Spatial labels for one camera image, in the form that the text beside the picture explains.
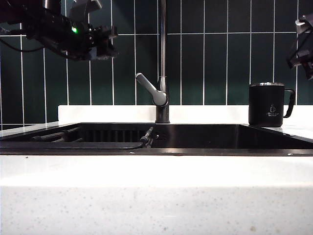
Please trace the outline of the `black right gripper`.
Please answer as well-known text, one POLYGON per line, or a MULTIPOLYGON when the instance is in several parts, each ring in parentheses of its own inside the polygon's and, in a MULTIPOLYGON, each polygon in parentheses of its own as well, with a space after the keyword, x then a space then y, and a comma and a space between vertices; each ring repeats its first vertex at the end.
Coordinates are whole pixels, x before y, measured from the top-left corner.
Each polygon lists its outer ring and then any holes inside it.
POLYGON ((305 14, 295 21, 297 38, 292 43, 286 56, 290 69, 302 66, 307 80, 313 79, 313 61, 303 59, 304 51, 313 50, 313 15, 305 14))

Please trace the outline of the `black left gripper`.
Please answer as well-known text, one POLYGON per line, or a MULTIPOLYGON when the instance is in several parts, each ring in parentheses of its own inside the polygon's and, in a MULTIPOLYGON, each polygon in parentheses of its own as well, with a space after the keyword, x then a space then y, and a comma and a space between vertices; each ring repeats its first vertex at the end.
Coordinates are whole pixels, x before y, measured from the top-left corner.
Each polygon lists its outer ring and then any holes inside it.
MULTIPOLYGON (((95 46, 93 28, 89 23, 89 16, 81 21, 74 21, 66 16, 62 19, 62 41, 60 55, 74 61, 108 60, 115 58, 119 52, 114 47, 95 46)), ((97 40, 113 39, 118 36, 117 27, 97 27, 97 40)))

